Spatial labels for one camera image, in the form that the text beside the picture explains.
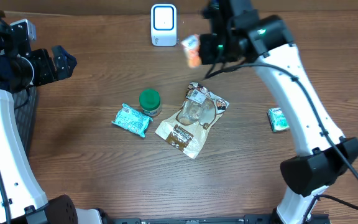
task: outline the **green light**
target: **green light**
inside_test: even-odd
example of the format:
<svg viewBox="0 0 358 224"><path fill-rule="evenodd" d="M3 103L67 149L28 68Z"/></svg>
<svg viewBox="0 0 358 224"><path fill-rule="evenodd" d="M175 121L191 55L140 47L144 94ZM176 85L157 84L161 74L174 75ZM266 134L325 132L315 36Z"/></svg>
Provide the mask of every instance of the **green light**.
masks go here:
<svg viewBox="0 0 358 224"><path fill-rule="evenodd" d="M264 34L264 33L266 33L266 29L260 29L260 30L258 30L258 34L259 34L259 35L262 35L262 34Z"/></svg>

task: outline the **wall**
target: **wall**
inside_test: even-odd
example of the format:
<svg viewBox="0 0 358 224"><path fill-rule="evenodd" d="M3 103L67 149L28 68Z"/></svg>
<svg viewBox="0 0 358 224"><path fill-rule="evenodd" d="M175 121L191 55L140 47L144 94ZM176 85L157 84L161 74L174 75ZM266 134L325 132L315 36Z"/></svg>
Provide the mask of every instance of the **wall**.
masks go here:
<svg viewBox="0 0 358 224"><path fill-rule="evenodd" d="M171 2L179 13L197 13L207 0L0 0L0 10L66 15L148 14L153 4ZM358 10L358 0L253 0L260 11Z"/></svg>

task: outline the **green lid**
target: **green lid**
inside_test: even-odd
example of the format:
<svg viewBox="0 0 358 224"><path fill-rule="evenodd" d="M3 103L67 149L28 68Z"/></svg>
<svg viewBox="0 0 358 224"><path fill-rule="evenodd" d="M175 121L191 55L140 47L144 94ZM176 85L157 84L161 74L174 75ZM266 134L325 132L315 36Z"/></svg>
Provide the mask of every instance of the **green lid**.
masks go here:
<svg viewBox="0 0 358 224"><path fill-rule="evenodd" d="M139 103L144 110L152 111L160 106L161 98L157 91L148 89L140 94Z"/></svg>

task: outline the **white device with blue outline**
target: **white device with blue outline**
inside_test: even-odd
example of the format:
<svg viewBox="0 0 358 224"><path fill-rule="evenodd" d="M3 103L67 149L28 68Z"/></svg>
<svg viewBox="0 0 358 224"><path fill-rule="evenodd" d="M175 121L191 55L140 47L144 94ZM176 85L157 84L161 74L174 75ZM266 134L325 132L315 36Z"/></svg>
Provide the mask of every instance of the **white device with blue outline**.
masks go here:
<svg viewBox="0 0 358 224"><path fill-rule="evenodd" d="M173 4L155 4L151 10L152 43L154 46L177 44L177 9Z"/></svg>

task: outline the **beige snack package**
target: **beige snack package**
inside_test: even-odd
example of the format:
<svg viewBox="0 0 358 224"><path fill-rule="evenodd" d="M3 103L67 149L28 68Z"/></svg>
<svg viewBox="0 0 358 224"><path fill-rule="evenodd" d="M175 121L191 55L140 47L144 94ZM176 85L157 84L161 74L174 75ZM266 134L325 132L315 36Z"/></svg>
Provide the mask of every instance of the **beige snack package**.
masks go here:
<svg viewBox="0 0 358 224"><path fill-rule="evenodd" d="M229 102L192 82L180 110L162 121L155 133L194 159L203 148L209 130L228 106Z"/></svg>

